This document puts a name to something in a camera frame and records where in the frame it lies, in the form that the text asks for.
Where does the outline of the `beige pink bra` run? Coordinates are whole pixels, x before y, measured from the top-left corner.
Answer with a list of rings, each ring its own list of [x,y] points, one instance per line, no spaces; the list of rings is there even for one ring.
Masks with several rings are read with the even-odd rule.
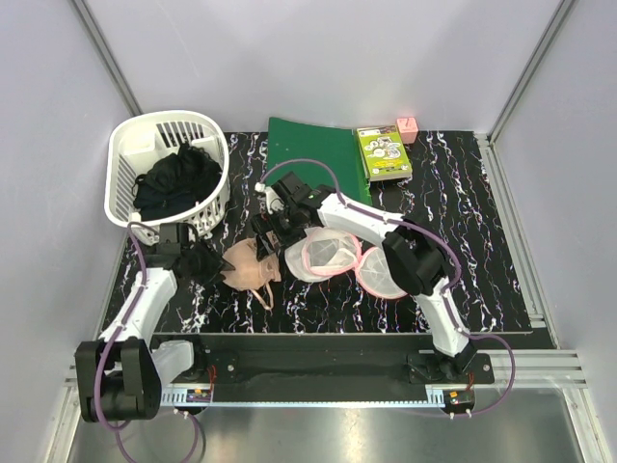
[[[255,238],[245,238],[223,253],[228,263],[222,270],[224,283],[238,291],[249,291],[266,311],[274,308],[274,294],[271,283],[282,280],[279,259],[269,255],[263,260],[257,259]]]

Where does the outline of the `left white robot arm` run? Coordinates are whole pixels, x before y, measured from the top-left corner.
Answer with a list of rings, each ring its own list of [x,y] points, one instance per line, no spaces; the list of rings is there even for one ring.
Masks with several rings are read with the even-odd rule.
[[[179,280],[217,284],[234,268],[186,223],[153,230],[155,242],[145,252],[136,232],[146,228],[139,222],[127,225],[140,265],[127,299],[98,338],[81,342],[74,353],[81,417],[110,430],[153,419],[164,388],[179,375],[189,382],[206,375],[208,359],[191,342],[165,341],[152,349],[151,339]]]

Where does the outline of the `white mesh laundry bag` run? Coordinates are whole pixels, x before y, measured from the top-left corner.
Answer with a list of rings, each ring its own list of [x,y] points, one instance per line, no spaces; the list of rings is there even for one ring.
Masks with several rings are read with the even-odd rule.
[[[390,275],[384,251],[371,247],[364,252],[349,232],[308,228],[305,238],[284,251],[284,260],[292,275],[305,283],[324,282],[353,271],[358,284],[377,298],[395,300],[406,295]]]

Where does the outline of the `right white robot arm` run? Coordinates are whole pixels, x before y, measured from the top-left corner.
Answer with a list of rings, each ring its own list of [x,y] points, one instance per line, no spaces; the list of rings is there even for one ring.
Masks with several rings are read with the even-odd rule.
[[[348,232],[381,249],[393,282],[428,321],[441,377],[455,383],[470,374],[476,347],[451,294],[448,273],[455,258],[438,236],[399,213],[360,204],[334,186],[311,187],[292,172],[272,185],[258,182],[255,191],[266,206],[252,218],[259,259],[288,249],[311,227]]]

